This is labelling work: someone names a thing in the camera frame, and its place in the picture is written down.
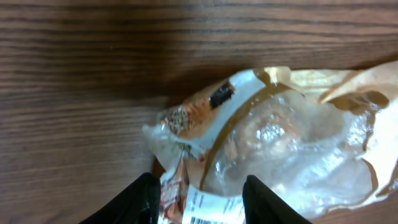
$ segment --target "wooden surface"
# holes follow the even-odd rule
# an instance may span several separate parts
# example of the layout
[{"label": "wooden surface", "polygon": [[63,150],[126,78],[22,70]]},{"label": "wooden surface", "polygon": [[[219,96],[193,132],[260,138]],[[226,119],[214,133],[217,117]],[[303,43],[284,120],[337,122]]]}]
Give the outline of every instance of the wooden surface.
[{"label": "wooden surface", "polygon": [[[142,123],[238,70],[398,59],[396,3],[167,2],[0,0],[0,223],[95,212],[152,169]],[[398,223],[397,210],[393,195],[316,223]]]}]

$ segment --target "transparent plastic window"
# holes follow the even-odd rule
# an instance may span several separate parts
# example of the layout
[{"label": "transparent plastic window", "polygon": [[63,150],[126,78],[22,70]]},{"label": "transparent plastic window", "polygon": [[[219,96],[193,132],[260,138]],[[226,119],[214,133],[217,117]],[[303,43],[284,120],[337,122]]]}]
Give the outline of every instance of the transparent plastic window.
[{"label": "transparent plastic window", "polygon": [[183,169],[186,185],[235,196],[256,175],[308,219],[362,207],[397,187],[397,70],[246,70],[164,111],[144,137],[163,183]]}]

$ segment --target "dark background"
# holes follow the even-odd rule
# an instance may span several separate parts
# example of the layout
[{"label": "dark background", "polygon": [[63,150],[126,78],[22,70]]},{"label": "dark background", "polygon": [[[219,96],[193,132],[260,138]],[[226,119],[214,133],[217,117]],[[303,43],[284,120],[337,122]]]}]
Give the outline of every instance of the dark background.
[{"label": "dark background", "polygon": [[[152,169],[141,125],[234,72],[398,59],[398,3],[143,2],[0,0],[0,223],[95,212]],[[397,210],[395,194],[316,223]]]}]

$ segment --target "dark brown wood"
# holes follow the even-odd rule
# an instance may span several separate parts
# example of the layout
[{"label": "dark brown wood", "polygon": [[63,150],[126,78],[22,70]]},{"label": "dark brown wood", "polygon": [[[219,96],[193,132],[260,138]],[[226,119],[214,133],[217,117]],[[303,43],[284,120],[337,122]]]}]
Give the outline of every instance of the dark brown wood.
[{"label": "dark brown wood", "polygon": [[[145,171],[142,123],[245,68],[398,59],[398,4],[0,0],[0,223],[77,223]],[[316,223],[398,223],[397,195]]]}]

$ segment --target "plastic bag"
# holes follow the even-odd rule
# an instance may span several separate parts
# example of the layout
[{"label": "plastic bag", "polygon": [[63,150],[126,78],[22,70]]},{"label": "plastic bag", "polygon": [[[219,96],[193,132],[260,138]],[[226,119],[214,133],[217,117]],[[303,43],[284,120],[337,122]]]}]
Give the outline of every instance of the plastic bag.
[{"label": "plastic bag", "polygon": [[397,185],[396,70],[242,71],[159,114],[144,136],[162,183],[183,161],[190,187],[220,196],[241,195],[254,174],[310,219],[362,207]]}]

